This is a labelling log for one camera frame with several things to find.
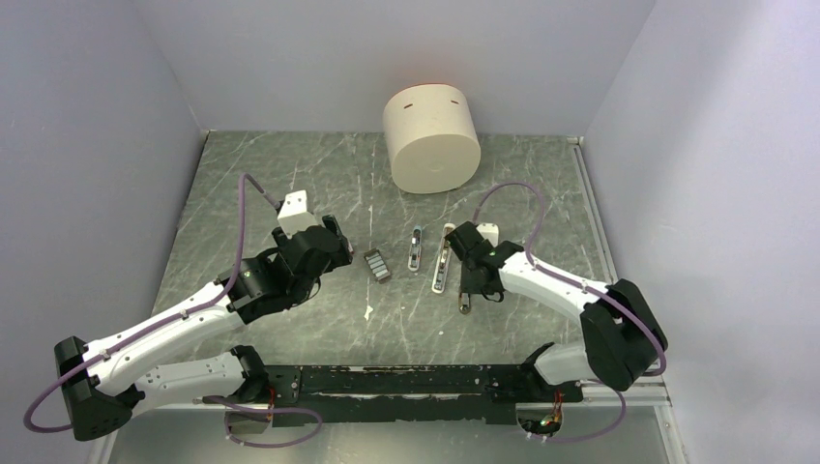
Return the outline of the small beige stapler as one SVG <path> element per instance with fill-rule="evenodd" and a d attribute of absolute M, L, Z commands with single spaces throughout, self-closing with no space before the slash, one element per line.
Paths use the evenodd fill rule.
<path fill-rule="evenodd" d="M 468 293 L 461 292 L 458 295 L 458 311 L 462 315 L 467 315 L 471 312 L 471 296 Z"/>

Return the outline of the long white stapler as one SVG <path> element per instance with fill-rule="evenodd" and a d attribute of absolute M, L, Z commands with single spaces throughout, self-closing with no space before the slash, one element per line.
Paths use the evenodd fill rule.
<path fill-rule="evenodd" d="M 436 255 L 435 274 L 431 284 L 431 291 L 435 294 L 443 294 L 446 288 L 451 256 L 451 247 L 447 236 L 454 230 L 455 225 L 451 222 L 446 223 L 442 230 L 442 240 Z"/>

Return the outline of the blue white stapler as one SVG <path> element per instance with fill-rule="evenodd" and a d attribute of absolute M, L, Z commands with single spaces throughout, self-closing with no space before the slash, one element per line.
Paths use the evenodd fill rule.
<path fill-rule="evenodd" d="M 408 270 L 417 272 L 421 267 L 423 229 L 416 225 L 411 233 L 411 242 L 408 252 Z"/>

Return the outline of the staple tray with staples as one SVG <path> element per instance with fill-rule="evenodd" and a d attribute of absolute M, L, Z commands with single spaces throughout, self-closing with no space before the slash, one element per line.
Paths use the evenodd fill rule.
<path fill-rule="evenodd" d="M 367 251 L 363 258 L 376 282 L 384 283 L 391 278 L 391 270 L 379 249 Z"/>

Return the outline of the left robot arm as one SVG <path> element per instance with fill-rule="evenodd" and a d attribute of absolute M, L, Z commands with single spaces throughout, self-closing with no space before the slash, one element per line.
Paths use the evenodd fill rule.
<path fill-rule="evenodd" d="M 321 277 L 353 260 L 332 215 L 281 220 L 275 246 L 244 258 L 186 301 L 114 335 L 67 337 L 54 347 L 70 423 L 80 442 L 101 438 L 130 419 L 192 396 L 264 395 L 268 375 L 258 353 L 240 345 L 210 359 L 169 363 L 196 342 L 242 328 L 309 300 Z"/>

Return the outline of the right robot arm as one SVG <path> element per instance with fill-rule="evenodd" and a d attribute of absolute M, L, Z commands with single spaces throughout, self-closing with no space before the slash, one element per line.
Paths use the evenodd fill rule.
<path fill-rule="evenodd" d="M 461 291 L 500 303 L 509 294 L 557 311 L 581 330 L 580 340 L 548 342 L 523 364 L 524 392 L 544 400 L 559 385 L 597 380 L 617 392 L 648 375 L 668 347 L 633 282 L 589 280 L 549 265 L 509 241 L 493 244 L 472 222 L 444 237 L 461 263 Z"/>

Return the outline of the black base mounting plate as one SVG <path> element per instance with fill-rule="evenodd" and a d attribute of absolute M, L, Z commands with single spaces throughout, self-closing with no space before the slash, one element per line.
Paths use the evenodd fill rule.
<path fill-rule="evenodd" d="M 399 366 L 267 365 L 263 375 L 227 396 L 275 407 L 275 427 L 311 423 L 286 408 L 305 408 L 326 423 L 482 420 L 517 424 L 519 407 L 578 403 L 578 382 L 546 384 L 521 364 Z"/>

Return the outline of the cream cylindrical container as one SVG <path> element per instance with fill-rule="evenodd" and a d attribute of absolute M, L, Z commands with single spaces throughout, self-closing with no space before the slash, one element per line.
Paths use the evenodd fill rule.
<path fill-rule="evenodd" d="M 445 83 L 407 87 L 386 103 L 383 132 L 395 185 L 412 194 L 458 189 L 482 149 L 464 94 Z"/>

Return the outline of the aluminium rail frame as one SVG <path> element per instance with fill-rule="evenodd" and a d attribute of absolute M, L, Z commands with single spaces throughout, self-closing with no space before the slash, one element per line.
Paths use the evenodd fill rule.
<path fill-rule="evenodd" d="M 517 424 L 483 420 L 311 423 L 275 427 L 275 407 L 170 403 L 99 439 L 93 463 L 682 463 L 686 457 L 664 383 L 627 391 L 576 381 L 583 399 L 525 404 Z"/>

